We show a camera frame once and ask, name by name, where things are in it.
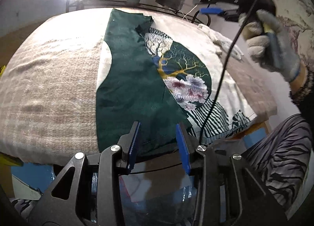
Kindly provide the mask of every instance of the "cable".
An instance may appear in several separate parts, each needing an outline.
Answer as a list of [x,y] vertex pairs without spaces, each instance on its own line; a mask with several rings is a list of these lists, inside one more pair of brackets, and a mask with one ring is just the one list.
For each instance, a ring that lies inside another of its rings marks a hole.
[[175,164],[175,165],[168,166],[168,167],[153,169],[153,170],[134,172],[134,173],[130,173],[130,174],[143,174],[143,173],[148,173],[148,172],[155,172],[155,171],[159,171],[159,170],[163,170],[163,169],[167,169],[167,168],[171,168],[171,167],[176,167],[176,166],[179,166],[179,165],[181,165],[181,164],[182,164],[182,163]]
[[187,14],[185,14],[184,17],[182,18],[182,20],[184,20],[184,18],[185,18],[191,11],[193,11],[196,7],[197,7],[197,5],[195,5],[195,6],[193,7],[193,9],[190,10]]
[[187,20],[187,22],[189,22],[189,20],[187,19],[186,15],[184,15],[183,19],[184,18]]
[[204,123],[203,123],[203,125],[202,125],[202,127],[201,127],[201,131],[200,131],[199,139],[198,139],[199,144],[202,143],[203,132],[204,132],[206,123],[207,123],[207,121],[208,121],[208,119],[209,119],[209,117],[210,117],[210,115],[211,115],[211,113],[212,113],[212,111],[213,111],[213,109],[214,109],[214,106],[215,106],[215,104],[216,104],[216,101],[217,101],[217,99],[218,99],[218,95],[219,95],[219,92],[220,92],[220,89],[221,89],[221,85],[222,85],[222,80],[224,79],[224,76],[225,76],[225,71],[226,71],[226,68],[227,68],[227,64],[228,64],[228,60],[229,60],[231,51],[232,51],[232,49],[233,49],[235,43],[237,42],[237,40],[238,40],[238,38],[239,38],[239,36],[240,36],[242,30],[244,29],[244,27],[245,27],[245,25],[246,25],[246,23],[247,23],[247,20],[248,20],[249,17],[251,16],[252,11],[253,11],[253,9],[254,9],[254,7],[255,7],[257,1],[258,1],[258,0],[255,0],[254,3],[252,4],[252,6],[251,6],[249,12],[247,13],[247,16],[246,16],[245,20],[243,21],[243,23],[242,23],[240,29],[238,30],[238,32],[237,32],[235,38],[233,39],[233,41],[232,41],[232,43],[231,43],[231,45],[230,45],[230,48],[229,48],[229,50],[228,50],[228,53],[227,53],[227,56],[226,56],[226,59],[225,59],[225,62],[224,62],[224,67],[223,67],[222,72],[221,72],[221,76],[220,76],[220,80],[219,80],[219,84],[218,84],[218,89],[217,89],[217,92],[216,92],[216,95],[215,95],[213,104],[212,104],[212,106],[211,106],[211,108],[210,108],[210,110],[209,110],[209,112],[208,112],[208,114],[207,114],[207,116],[206,116],[206,118],[205,118],[205,121],[204,121]]

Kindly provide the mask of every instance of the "person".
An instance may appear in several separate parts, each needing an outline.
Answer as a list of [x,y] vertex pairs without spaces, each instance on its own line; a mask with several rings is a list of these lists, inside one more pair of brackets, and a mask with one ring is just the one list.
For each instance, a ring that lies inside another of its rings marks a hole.
[[[278,72],[290,85],[290,98],[300,113],[279,124],[265,139],[243,153],[262,181],[287,211],[295,201],[307,171],[314,130],[314,73],[292,49],[288,33],[271,13],[256,12],[262,23],[276,33],[281,50],[281,68],[276,69],[265,57],[269,38],[260,22],[248,23],[242,32],[251,59],[271,72]],[[245,14],[239,18],[244,21]]]

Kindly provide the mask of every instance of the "gloved hand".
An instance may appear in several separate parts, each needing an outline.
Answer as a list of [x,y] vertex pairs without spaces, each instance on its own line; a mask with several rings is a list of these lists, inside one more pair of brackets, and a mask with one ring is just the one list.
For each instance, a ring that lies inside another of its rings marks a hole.
[[[268,24],[277,35],[281,50],[281,68],[275,68],[271,63],[265,60],[265,48],[269,46],[269,38],[266,35],[261,35],[263,33],[263,28],[260,22],[251,22],[247,24],[242,32],[251,59],[270,72],[280,73],[285,81],[292,82],[299,74],[301,61],[300,57],[293,51],[290,45],[288,33],[277,18],[271,13],[264,10],[258,10],[256,14],[261,22]],[[243,23],[245,17],[246,14],[240,15],[240,24]]]

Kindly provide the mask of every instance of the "dark green fabric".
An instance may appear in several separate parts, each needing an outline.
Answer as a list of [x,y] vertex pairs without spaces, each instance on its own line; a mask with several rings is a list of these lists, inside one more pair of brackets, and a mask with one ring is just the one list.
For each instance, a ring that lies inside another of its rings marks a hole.
[[104,41],[111,50],[112,65],[96,94],[100,151],[129,133],[134,121],[142,124],[139,155],[175,142],[178,122],[191,126],[145,48],[142,35],[152,22],[143,14],[111,12]]

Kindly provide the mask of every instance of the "zebra print fabric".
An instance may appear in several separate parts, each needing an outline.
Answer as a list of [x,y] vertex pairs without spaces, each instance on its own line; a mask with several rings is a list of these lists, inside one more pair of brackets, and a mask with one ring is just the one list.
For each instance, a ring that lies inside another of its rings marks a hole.
[[[200,108],[187,111],[188,120],[192,123],[192,127],[188,130],[190,135],[199,138],[200,129],[206,119],[207,114],[213,104],[208,99]],[[247,129],[250,119],[239,110],[233,117],[232,123],[229,123],[229,116],[226,110],[216,102],[209,120],[205,124],[203,143],[210,144],[218,138],[230,137],[240,131]]]
[[309,124],[296,114],[243,153],[285,211],[293,204],[303,182],[312,139]]
[[25,200],[25,199],[16,199],[10,198],[12,206],[18,211],[23,219],[27,221],[30,212],[33,207],[37,204],[38,200]]

